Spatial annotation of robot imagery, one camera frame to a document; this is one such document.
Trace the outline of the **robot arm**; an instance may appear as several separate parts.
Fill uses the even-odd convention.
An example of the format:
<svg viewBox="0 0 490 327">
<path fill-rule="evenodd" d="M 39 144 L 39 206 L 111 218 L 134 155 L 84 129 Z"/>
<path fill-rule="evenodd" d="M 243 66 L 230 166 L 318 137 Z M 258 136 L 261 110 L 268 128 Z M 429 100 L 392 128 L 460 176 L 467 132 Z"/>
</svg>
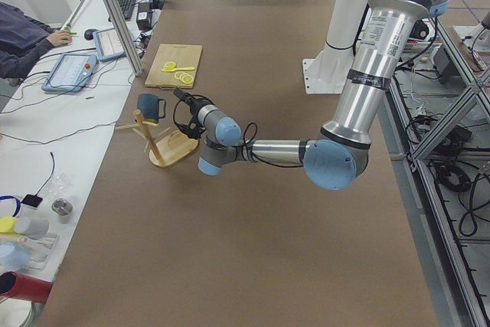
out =
<svg viewBox="0 0 490 327">
<path fill-rule="evenodd" d="M 448 0 L 367 0 L 371 18 L 349 69 L 334 117 L 324 123 L 317 140 L 245 139 L 240 126 L 205 96 L 179 88 L 173 94 L 188 105 L 189 138 L 205 134 L 198 168 L 218 175 L 223 165 L 263 162 L 284 168 L 302 167 L 310 181 L 335 191 L 348 187 L 367 167 L 369 130 L 389 89 L 404 45 L 416 21 L 441 15 Z"/>
</svg>

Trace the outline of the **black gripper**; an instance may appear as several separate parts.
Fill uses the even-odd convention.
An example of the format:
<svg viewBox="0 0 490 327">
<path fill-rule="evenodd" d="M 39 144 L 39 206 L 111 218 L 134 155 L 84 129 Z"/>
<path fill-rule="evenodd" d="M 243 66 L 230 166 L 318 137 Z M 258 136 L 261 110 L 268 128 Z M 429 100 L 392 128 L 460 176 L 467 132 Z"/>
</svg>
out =
<svg viewBox="0 0 490 327">
<path fill-rule="evenodd" d="M 190 109 L 192 119 L 198 120 L 200 110 L 209 104 L 209 99 L 202 96 L 188 96 L 188 93 L 176 87 L 173 89 L 173 94 L 180 100 L 185 102 Z"/>
</svg>

